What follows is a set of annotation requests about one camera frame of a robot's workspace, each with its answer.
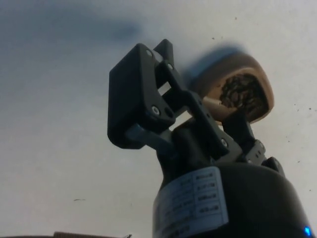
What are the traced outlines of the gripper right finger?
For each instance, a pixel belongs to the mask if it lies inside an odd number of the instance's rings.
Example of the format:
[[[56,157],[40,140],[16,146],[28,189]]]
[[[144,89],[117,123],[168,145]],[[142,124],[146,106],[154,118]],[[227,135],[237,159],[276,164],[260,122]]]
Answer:
[[[243,111],[235,111],[222,122],[224,132],[228,134],[242,149],[237,162],[265,166],[276,172],[283,171],[282,165],[275,157],[267,158],[262,142],[255,139],[250,123]]]

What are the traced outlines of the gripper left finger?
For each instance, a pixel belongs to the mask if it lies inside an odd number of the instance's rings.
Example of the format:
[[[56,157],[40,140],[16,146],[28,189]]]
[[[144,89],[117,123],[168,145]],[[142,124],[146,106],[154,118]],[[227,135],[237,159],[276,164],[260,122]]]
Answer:
[[[159,154],[175,152],[169,128],[185,109],[196,122],[209,154],[228,154],[223,133],[189,91],[174,67],[173,45],[164,39],[153,50],[138,43],[109,73],[109,140],[122,149],[149,146]]]

